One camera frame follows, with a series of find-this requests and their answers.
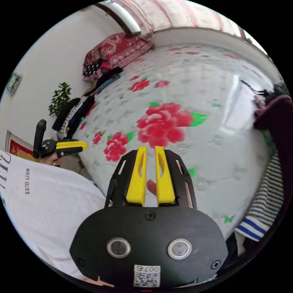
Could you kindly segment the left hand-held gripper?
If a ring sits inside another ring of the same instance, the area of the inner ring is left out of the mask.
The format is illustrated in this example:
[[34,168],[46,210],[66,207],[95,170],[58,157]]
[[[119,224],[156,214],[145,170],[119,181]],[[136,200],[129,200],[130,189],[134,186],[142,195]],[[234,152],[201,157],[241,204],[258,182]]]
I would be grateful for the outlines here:
[[41,146],[41,158],[57,153],[58,156],[70,156],[77,154],[88,148],[88,144],[76,139],[53,140],[48,139],[43,141]]

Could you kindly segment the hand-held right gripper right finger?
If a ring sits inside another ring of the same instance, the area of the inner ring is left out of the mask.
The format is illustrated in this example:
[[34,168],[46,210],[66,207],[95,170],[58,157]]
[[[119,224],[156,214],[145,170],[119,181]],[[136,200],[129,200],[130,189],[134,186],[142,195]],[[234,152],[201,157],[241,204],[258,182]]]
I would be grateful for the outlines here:
[[156,158],[156,196],[158,205],[170,205],[175,202],[175,193],[168,167],[165,150],[161,146],[155,147]]

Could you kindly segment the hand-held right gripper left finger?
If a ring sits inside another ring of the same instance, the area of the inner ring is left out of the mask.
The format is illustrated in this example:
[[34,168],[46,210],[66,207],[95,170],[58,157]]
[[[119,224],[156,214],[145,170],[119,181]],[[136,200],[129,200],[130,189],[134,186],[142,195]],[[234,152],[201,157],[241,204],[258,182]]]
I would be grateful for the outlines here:
[[128,204],[145,204],[147,147],[141,146],[136,159],[126,195]]

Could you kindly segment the person's right hand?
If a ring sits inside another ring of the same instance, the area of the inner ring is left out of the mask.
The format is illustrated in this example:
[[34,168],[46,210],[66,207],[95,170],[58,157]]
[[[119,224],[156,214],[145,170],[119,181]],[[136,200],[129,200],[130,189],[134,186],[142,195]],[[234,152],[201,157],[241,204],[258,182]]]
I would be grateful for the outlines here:
[[150,193],[152,193],[154,196],[157,196],[157,185],[154,181],[149,179],[146,182],[146,187]]

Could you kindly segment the person's left hand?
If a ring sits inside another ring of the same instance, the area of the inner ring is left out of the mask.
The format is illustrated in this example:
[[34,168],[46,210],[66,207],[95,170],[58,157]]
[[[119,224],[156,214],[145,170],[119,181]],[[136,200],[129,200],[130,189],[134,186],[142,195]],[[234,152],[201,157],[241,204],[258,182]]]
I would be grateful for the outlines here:
[[59,166],[61,164],[62,155],[58,156],[57,153],[53,153],[49,156],[42,158],[42,163],[51,165],[51,166]]

